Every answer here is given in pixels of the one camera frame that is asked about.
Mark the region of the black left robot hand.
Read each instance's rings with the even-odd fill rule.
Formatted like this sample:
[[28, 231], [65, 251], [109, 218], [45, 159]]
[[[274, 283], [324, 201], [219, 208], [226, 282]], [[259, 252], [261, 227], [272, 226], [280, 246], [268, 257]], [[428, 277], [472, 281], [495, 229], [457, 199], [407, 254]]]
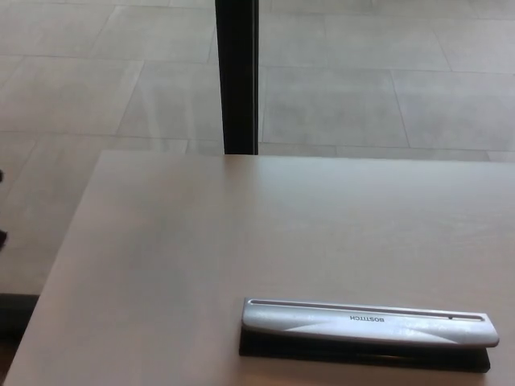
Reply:
[[[2, 183], [4, 179], [4, 173], [2, 170], [0, 170], [0, 183]], [[4, 230], [0, 230], [0, 250], [3, 249], [5, 243], [6, 243], [6, 240], [7, 240], [7, 232], [4, 231]]]

